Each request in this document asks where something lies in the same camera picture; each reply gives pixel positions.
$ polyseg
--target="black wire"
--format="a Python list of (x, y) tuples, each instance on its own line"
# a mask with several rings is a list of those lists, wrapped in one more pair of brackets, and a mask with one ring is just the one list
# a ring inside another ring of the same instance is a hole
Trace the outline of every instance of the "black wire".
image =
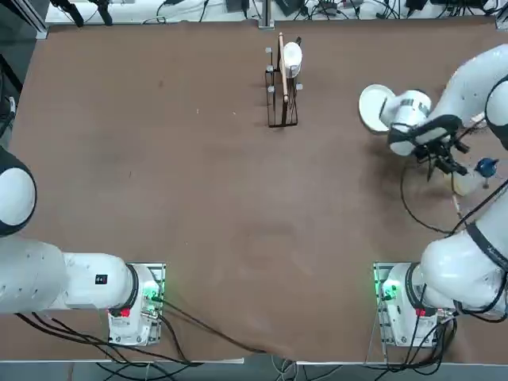
[(446, 5), (444, 6), (443, 11), (442, 11), (441, 13), (439, 13), (439, 16), (437, 16), (436, 18), (441, 18), (441, 16), (442, 16), (443, 14), (445, 14), (445, 12), (446, 12), (446, 10), (447, 10), (447, 9), (448, 9), (448, 2), (446, 2)]
[(92, 19), (93, 16), (95, 16), (95, 14), (98, 12), (98, 8), (95, 10), (95, 12), (92, 13), (92, 15), (87, 18), (87, 20), (85, 22), (83, 22), (83, 24), (86, 24), (88, 21), (90, 21)]
[(400, 18), (400, 14), (397, 14), (397, 12), (395, 12), (395, 10), (390, 6), (390, 4), (386, 4), (384, 2), (380, 2), (379, 0), (372, 0), (373, 2), (377, 2), (379, 4), (381, 4), (382, 6), (385, 6), (385, 10), (386, 9), (389, 9), (391, 12), (388, 14), (388, 17), (393, 14), (394, 15), (394, 18)]
[(400, 182), (399, 182), (399, 192), (400, 192), (400, 199), (402, 200), (402, 204), (404, 205), (404, 209), (406, 210), (406, 212), (420, 225), (426, 227), (427, 229), (430, 229), (430, 230), (433, 230), (434, 232), (438, 232), (438, 233), (443, 233), (443, 234), (451, 234), (451, 231), (449, 230), (443, 230), (443, 229), (440, 229), (440, 228), (437, 228), (436, 226), (432, 226), (432, 225), (428, 225), (426, 223), (424, 223), (422, 220), (418, 219), (414, 214), (413, 212), (411, 211), (411, 209), (408, 207), (407, 205), (407, 202), (406, 202), (406, 197), (404, 196), (404, 178), (406, 177), (406, 172), (407, 172), (407, 168), (408, 168), (408, 163), (409, 161), (406, 161), (404, 163), (404, 167), (402, 168), (402, 172), (401, 172), (401, 176), (400, 176)]
[[(413, 357), (411, 358), (411, 361), (409, 362), (410, 367), (413, 367), (414, 365), (417, 365), (416, 368), (420, 368), (419, 365), (421, 365), (421, 364), (424, 364), (425, 366), (429, 366), (429, 365), (432, 365), (436, 360), (442, 359), (443, 355), (448, 350), (448, 348), (449, 348), (450, 344), (452, 343), (452, 341), (453, 341), (453, 339), (455, 337), (455, 334), (456, 334), (456, 330), (457, 330), (456, 316), (452, 319), (452, 323), (453, 323), (452, 333), (450, 334), (448, 340), (446, 341), (446, 343), (444, 345), (444, 350), (441, 350), (441, 353), (437, 357), (434, 356), (435, 352), (433, 351), (433, 353), (431, 354), (431, 356), (428, 359), (423, 360), (420, 363), (413, 364), (414, 359), (416, 359), (416, 356), (418, 355), (420, 350), (423, 348), (423, 344), (425, 343), (425, 341), (430, 338), (430, 335), (432, 335), (433, 332), (435, 330), (437, 330), (438, 328), (440, 328), (441, 326), (443, 326), (444, 329), (445, 329), (446, 326), (449, 324), (449, 322), (450, 321), (447, 321), (445, 324), (444, 323), (438, 323), (430, 331), (427, 332), (425, 337), (421, 340), (420, 345), (417, 347), (416, 352), (413, 354)], [(441, 335), (441, 339), (444, 340), (444, 337), (445, 337), (445, 331), (444, 331), (444, 334)]]
[[(28, 319), (26, 316), (24, 316), (22, 314), (15, 314), (15, 315), (18, 318), (20, 318), (22, 321), (24, 321), (26, 324), (32, 326), (33, 328), (37, 329), (38, 331), (41, 331), (43, 333), (47, 333), (50, 336), (58, 337), (60, 339), (64, 339), (64, 340), (68, 340), (68, 341), (73, 341), (73, 342), (78, 343), (78, 344), (86, 344), (86, 345), (92, 345), (92, 346), (96, 345), (95, 343), (90, 343), (89, 341), (78, 340), (75, 337), (69, 337), (69, 336), (63, 335), (61, 333), (57, 333), (57, 332), (53, 332), (51, 330), (48, 330), (48, 329), (46, 329), (44, 327), (41, 327), (37, 323), (31, 321), (30, 319)], [(160, 359), (163, 359), (163, 360), (174, 361), (174, 362), (182, 364), (182, 365), (189, 365), (188, 363), (186, 363), (184, 361), (177, 360), (177, 359), (174, 359), (174, 358), (169, 357), (169, 356), (164, 356), (164, 355), (160, 355), (158, 353), (144, 351), (143, 349), (139, 349), (139, 348), (136, 348), (136, 347), (133, 347), (133, 346), (122, 345), (122, 344), (118, 344), (118, 343), (107, 343), (107, 342), (102, 341), (101, 339), (99, 339), (97, 337), (93, 337), (91, 335), (85, 335), (85, 336), (87, 336), (89, 338), (93, 338), (92, 340), (100, 342), (101, 343), (100, 345), (105, 345), (105, 346), (107, 346), (109, 348), (113, 348), (113, 347), (115, 347), (115, 348), (123, 348), (123, 349), (129, 350), (129, 351), (132, 351), (132, 352), (142, 353), (144, 355), (149, 355), (149, 356), (157, 357), (157, 358), (160, 358)], [(197, 367), (199, 365), (201, 365), (201, 364), (200, 363), (192, 363), (191, 366)]]
[(298, 18), (298, 16), (299, 16), (300, 14), (302, 14), (302, 11), (305, 9), (305, 7), (307, 6), (307, 3), (308, 3), (309, 1), (310, 1), (310, 0), (306, 0), (306, 1), (305, 1), (305, 3), (303, 4), (303, 6), (301, 6), (301, 7), (300, 7), (300, 9), (298, 10), (298, 13), (296, 14), (296, 16), (294, 16), (293, 21), (295, 21), (295, 20)]
[(483, 6), (481, 6), (480, 9), (483, 11), (483, 14), (485, 14), (485, 16), (491, 16), (492, 14), (500, 11), (505, 6), (506, 4), (501, 8), (499, 8), (499, 0), (495, 0), (495, 6), (493, 8), (486, 10)]
[(326, 18), (328, 19), (328, 21), (330, 21), (330, 16), (328, 15), (328, 12), (325, 10), (325, 8), (323, 7), (322, 3), (321, 3), (321, 0), (318, 0), (319, 1), (319, 5), (321, 6), (321, 11), (320, 13), (324, 13)]
[(501, 193), (504, 188), (508, 185), (508, 179), (504, 181), (504, 183), (502, 183), (499, 187), (496, 188), (496, 190), (494, 190), (491, 194), (489, 194), (487, 197), (485, 197), (485, 199), (483, 201), (481, 201), (480, 204), (478, 204), (477, 206), (475, 206), (472, 210), (470, 210), (465, 216), (463, 216), (459, 222), (457, 222), (457, 224), (455, 225), (455, 227), (452, 229), (451, 232), (448, 233), (448, 236), (447, 237), (450, 237), (452, 236), (453, 234), (456, 233), (456, 231), (458, 230), (459, 227), (462, 226), (463, 223), (465, 223), (473, 214), (475, 214), (478, 210), (482, 209), (485, 204), (487, 204), (491, 199), (493, 199), (496, 195), (498, 195), (499, 193)]
[(355, 3), (352, 2), (352, 0), (349, 0), (349, 1), (351, 2), (352, 8), (355, 10), (356, 19), (359, 20), (360, 16), (358, 15), (358, 13), (360, 13), (360, 7), (356, 8)]
[(388, 369), (387, 369), (387, 370), (385, 370), (385, 371), (384, 371), (384, 372), (382, 372), (380, 375), (378, 375), (378, 376), (374, 379), (374, 381), (379, 381), (379, 380), (380, 380), (382, 377), (384, 377), (384, 376), (385, 376), (385, 374), (387, 374), (389, 371), (390, 371), (390, 370), (388, 370)]
[(261, 19), (261, 13), (260, 13), (260, 10), (257, 9), (257, 4), (256, 4), (256, 0), (252, 0), (252, 4), (254, 4), (254, 9), (256, 10), (256, 13), (257, 13), (257, 17), (259, 19)]
[[(425, 297), (425, 291), (427, 290), (427, 283), (423, 285), (423, 288), (421, 289), (421, 296), (420, 296), (420, 303), (421, 306), (423, 303), (423, 298)], [(416, 317), (416, 323), (414, 324), (414, 330), (413, 330), (413, 336), (411, 337), (410, 347), (407, 349), (406, 359), (404, 360), (404, 365), (408, 364), (408, 361), (411, 356), (411, 349), (413, 349), (414, 346), (414, 339), (416, 338), (416, 332), (418, 331), (418, 323), (420, 322), (420, 314)]]
[(496, 319), (489, 319), (489, 318), (486, 318), (486, 317), (483, 317), (483, 316), (479, 316), (479, 314), (485, 314), (485, 313), (491, 311), (492, 309), (494, 309), (494, 307), (498, 304), (498, 301), (501, 298), (503, 292), (505, 291), (507, 283), (508, 283), (508, 275), (507, 275), (506, 272), (504, 272), (503, 278), (502, 278), (502, 282), (499, 285), (498, 293), (495, 295), (495, 297), (492, 300), (492, 302), (490, 302), (487, 306), (483, 307), (482, 309), (480, 309), (480, 310), (467, 310), (467, 309), (462, 308), (462, 303), (461, 302), (457, 303), (457, 307), (458, 307), (457, 309), (459, 310), (459, 312), (461, 314), (470, 315), (470, 316), (472, 316), (472, 317), (474, 317), (476, 319), (479, 319), (481, 321), (485, 321), (487, 323), (502, 323), (503, 321), (505, 321), (508, 318), (508, 310), (505, 310), (505, 313), (501, 317), (496, 318)]
[(446, 329), (443, 329), (443, 334), (441, 336), (441, 353), (438, 356), (436, 368), (429, 373), (419, 371), (418, 369), (413, 369), (419, 375), (433, 375), (433, 374), (437, 373), (437, 371), (439, 371), (439, 368), (441, 367), (441, 363), (443, 362), (443, 355), (445, 354), (445, 334), (446, 334)]
[(455, 140), (454, 142), (456, 141), (461, 141), (466, 135), (469, 135), (470, 133), (473, 133), (474, 131), (476, 131), (478, 129), (478, 126), (485, 121), (485, 117), (480, 119), (479, 121), (477, 121), (476, 123), (474, 123), (473, 125), (467, 127)]
[(310, 11), (309, 17), (306, 20), (312, 20), (312, 16), (314, 16), (314, 12), (316, 12), (316, 9), (318, 6), (313, 6), (312, 10)]
[(152, 298), (152, 300), (156, 301), (156, 302), (162, 302), (163, 304), (171, 307), (173, 310), (175, 311), (178, 311), (179, 313), (181, 313), (183, 316), (185, 316), (186, 318), (189, 318), (191, 319), (192, 321), (194, 321), (195, 323), (199, 324), (201, 327), (203, 327), (204, 329), (207, 329), (209, 332), (219, 336), (220, 338), (228, 341), (229, 343), (231, 344), (234, 344), (236, 345), (237, 347), (240, 347), (242, 349), (245, 349), (246, 351), (249, 351), (249, 352), (252, 352), (252, 353), (266, 353), (265, 351), (261, 350), (261, 349), (256, 349), (256, 348), (252, 348), (252, 347), (249, 347), (245, 344), (242, 344), (241, 342), (239, 341), (236, 341), (234, 340), (233, 338), (225, 335), (224, 333), (220, 332), (220, 331), (217, 331), (216, 329), (210, 327), (209, 325), (207, 325), (206, 323), (204, 323), (203, 321), (197, 319), (196, 317), (193, 317), (192, 315), (188, 314), (187, 312), (181, 310), (180, 308), (178, 308), (177, 306), (175, 306), (174, 304), (164, 300), (164, 299), (161, 299), (161, 298)]
[(206, 7), (208, 6), (208, 1), (209, 0), (205, 0), (205, 2), (203, 3), (203, 11), (201, 13), (201, 17), (199, 18), (199, 22), (203, 21), (203, 17), (205, 16), (205, 10)]
[(54, 321), (56, 324), (59, 324), (63, 327), (63, 329), (59, 328), (59, 327), (55, 327), (54, 325), (51, 325), (49, 323), (47, 323), (46, 321), (44, 321), (38, 314), (36, 314), (35, 312), (32, 312), (32, 315), (36, 318), (36, 320), (38, 322), (40, 322), (43, 326), (49, 328), (49, 329), (52, 329), (56, 332), (61, 332), (61, 333), (70, 333), (74, 336), (77, 336), (77, 337), (80, 337), (81, 339), (84, 339), (86, 342), (88, 343), (93, 343), (92, 345), (94, 347), (96, 347), (96, 349), (98, 349), (99, 351), (101, 351), (102, 353), (104, 353), (106, 355), (106, 357), (109, 357), (110, 359), (112, 359), (114, 362), (116, 363), (119, 363), (119, 364), (131, 364), (129, 360), (127, 360), (121, 353), (120, 351), (118, 351), (116, 348), (111, 348), (113, 349), (117, 354), (118, 356), (124, 361), (123, 363), (119, 360), (117, 360), (116, 358), (114, 358), (113, 356), (111, 356), (106, 350), (104, 350), (103, 348), (101, 348), (99, 345), (108, 345), (108, 343), (106, 343), (105, 341), (102, 341), (100, 339), (96, 339), (96, 337), (93, 337), (91, 335), (86, 335), (86, 334), (83, 334), (83, 333), (78, 333), (76, 331), (74, 331), (72, 328), (68, 327), (67, 325), (65, 325), (63, 322), (55, 319), (55, 318), (52, 318), (52, 321)]
[(341, 10), (337, 10), (337, 13), (340, 13), (342, 16), (344, 16), (347, 20), (349, 20), (349, 17), (346, 13), (342, 12)]
[(119, 375), (120, 377), (122, 377), (122, 375), (120, 374), (121, 371), (123, 371), (124, 369), (128, 368), (129, 367), (129, 364), (127, 365), (124, 365), (123, 367), (121, 368), (118, 368), (116, 371), (112, 371), (110, 375), (108, 375), (104, 381), (108, 381), (109, 379), (112, 379), (115, 375)]
[(328, 377), (329, 375), (331, 375), (332, 373), (334, 373), (337, 369), (340, 369), (342, 368), (344, 365), (338, 365), (336, 366), (334, 369), (332, 369), (331, 371), (327, 371), (324, 375), (320, 375), (318, 377), (314, 377), (313, 379), (309, 379), (309, 381), (315, 381), (316, 379), (324, 379), (325, 377)]
[(167, 329), (169, 330), (170, 334), (171, 334), (171, 338), (173, 339), (173, 343), (175, 344), (175, 347), (176, 347), (176, 351), (178, 352), (180, 358), (184, 361), (187, 361), (190, 363), (190, 361), (185, 357), (185, 355), (183, 354), (183, 350), (182, 350), (182, 347), (180, 346), (180, 343), (178, 341), (178, 337), (176, 336), (176, 332), (175, 330), (173, 329), (173, 327), (171, 326), (171, 323), (169, 322), (168, 319), (166, 319), (164, 316), (160, 315), (159, 316), (159, 319), (164, 323), (164, 325), (166, 325)]
[(160, 372), (161, 372), (161, 373), (163, 373), (164, 375), (159, 376), (159, 377), (151, 377), (151, 378), (147, 378), (147, 379), (146, 379), (145, 377), (143, 377), (143, 378), (140, 378), (140, 377), (131, 377), (131, 376), (128, 376), (128, 375), (123, 375), (123, 374), (120, 374), (120, 373), (119, 373), (119, 371), (121, 371), (121, 370), (123, 370), (123, 369), (125, 369), (125, 368), (127, 368), (127, 367), (129, 367), (129, 366), (132, 366), (132, 364), (127, 364), (127, 365), (125, 365), (125, 367), (122, 367), (122, 368), (118, 369), (117, 371), (112, 371), (111, 369), (108, 369), (108, 368), (106, 368), (106, 367), (102, 366), (100, 363), (95, 363), (95, 364), (96, 364), (98, 367), (100, 367), (102, 370), (104, 370), (104, 371), (107, 371), (107, 372), (109, 372), (109, 373), (111, 373), (111, 374), (115, 373), (115, 374), (116, 374), (116, 375), (118, 375), (119, 377), (122, 377), (123, 379), (130, 379), (131, 381), (158, 381), (158, 380), (160, 380), (160, 379), (167, 379), (167, 378), (168, 378), (168, 376), (169, 376), (169, 378), (171, 379), (171, 378), (173, 378), (173, 377), (172, 377), (173, 375), (177, 375), (177, 374), (179, 374), (181, 371), (185, 371), (187, 368), (190, 368), (190, 367), (191, 367), (190, 365), (186, 365), (185, 367), (180, 368), (178, 371), (173, 371), (172, 373), (169, 373), (169, 374), (168, 374), (168, 373), (167, 373), (167, 372), (166, 372), (163, 368), (158, 367), (158, 366), (156, 366), (155, 364), (150, 364), (150, 367), (151, 367), (151, 368), (155, 368), (157, 371), (160, 371)]
[(159, 17), (159, 12), (162, 9), (163, 6), (166, 5), (166, 2), (162, 2), (162, 4), (159, 5), (159, 8), (157, 8), (156, 16)]

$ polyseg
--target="white cup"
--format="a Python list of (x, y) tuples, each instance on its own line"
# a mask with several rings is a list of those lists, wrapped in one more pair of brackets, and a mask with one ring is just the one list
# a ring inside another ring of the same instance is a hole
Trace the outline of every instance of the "white cup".
[(302, 49), (295, 42), (288, 42), (283, 50), (286, 77), (294, 78), (302, 68)]

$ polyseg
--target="floor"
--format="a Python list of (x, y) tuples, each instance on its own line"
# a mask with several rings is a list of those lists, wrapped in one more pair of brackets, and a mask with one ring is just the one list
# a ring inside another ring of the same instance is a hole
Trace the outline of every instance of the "floor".
[[(40, 13), (44, 14), (47, 9), (47, 0), (34, 0), (34, 6)], [(24, 25), (18, 19), (9, 14), (6, 10), (0, 9), (0, 51), (10, 62), (13, 69), (21, 80), (26, 75), (29, 61), (35, 46), (35, 33), (29, 27)], [(177, 369), (173, 364), (165, 366), (168, 370)], [(333, 367), (330, 366), (307, 366), (307, 375), (309, 379), (314, 379), (324, 375)], [(144, 377), (145, 370), (133, 369), (127, 370), (125, 375)], [(349, 380), (373, 380), (379, 374), (378, 371), (372, 371), (357, 365), (348, 365), (338, 372), (331, 375), (329, 380), (349, 379)], [(29, 380), (40, 378), (54, 381), (74, 380), (87, 381), (104, 379), (107, 373), (99, 369), (93, 363), (32, 363), (32, 364), (0, 364), (0, 381), (7, 380)], [(158, 376), (156, 371), (150, 371), (151, 377)], [(433, 380), (477, 380), (480, 378), (490, 380), (506, 379), (508, 370), (506, 367), (484, 367), (479, 365), (460, 366), (448, 365), (435, 374)], [(251, 356), (245, 360), (244, 365), (235, 364), (206, 364), (200, 368), (185, 371), (178, 377), (179, 380), (221, 380), (233, 381), (244, 379), (246, 381), (254, 380), (275, 380), (277, 373), (271, 365), (268, 356)], [(305, 377), (300, 367), (298, 379), (304, 380)], [(397, 375), (387, 375), (385, 379), (391, 380), (418, 380), (423, 376), (407, 371)]]

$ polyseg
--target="brown table surface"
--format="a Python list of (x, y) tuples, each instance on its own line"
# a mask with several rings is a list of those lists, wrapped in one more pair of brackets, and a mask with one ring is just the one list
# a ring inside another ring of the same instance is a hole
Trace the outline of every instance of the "brown table surface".
[[(304, 88), (298, 127), (270, 130), (264, 48), (280, 31), (302, 37)], [(12, 143), (40, 197), (22, 234), (166, 262), (167, 296), (231, 337), (295, 360), (362, 362), (373, 262), (418, 260), (439, 236), (403, 209), (403, 160), (361, 125), (358, 96), (383, 83), (437, 100), (461, 63), (507, 40), (482, 17), (52, 29), (37, 43)], [(474, 157), (505, 155), (490, 134), (474, 139)], [(412, 171), (406, 191), (421, 219), (456, 222), (442, 181)], [(104, 329), (94, 311), (57, 315)], [(246, 354), (172, 321), (190, 358)], [(102, 358), (15, 317), (0, 327), (4, 360)], [(507, 340), (503, 326), (461, 318), (447, 360), (508, 364)], [(378, 339), (373, 347), (369, 360), (382, 360)], [(167, 336), (149, 349), (175, 356)]]

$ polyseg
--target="white robotic arm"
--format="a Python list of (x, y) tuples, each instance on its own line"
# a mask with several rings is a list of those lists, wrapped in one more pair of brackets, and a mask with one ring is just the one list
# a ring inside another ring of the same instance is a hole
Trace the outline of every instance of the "white robotic arm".
[(29, 222), (36, 203), (30, 170), (0, 148), (0, 314), (108, 309), (110, 340), (157, 343), (162, 306), (147, 295), (160, 297), (164, 292), (164, 265), (61, 252), (51, 244), (20, 238), (15, 233)]
[[(432, 155), (441, 160), (439, 168), (445, 173), (464, 175), (465, 168), (447, 153), (452, 147), (468, 149), (455, 145), (457, 130), (484, 113), (487, 125), (508, 149), (507, 102), (508, 44), (504, 44), (462, 65), (432, 112), (429, 97), (420, 90), (396, 97), (386, 87), (371, 85), (360, 96), (360, 116), (373, 133), (387, 134), (390, 149), (400, 156)], [(483, 312), (488, 306), (491, 314), (507, 311), (507, 216), (508, 194), (501, 193), (466, 229), (429, 244), (421, 263), (391, 269), (383, 297), (396, 345), (410, 344), (407, 338), (421, 311), (426, 310), (415, 345), (436, 324), (436, 309), (461, 306)]]

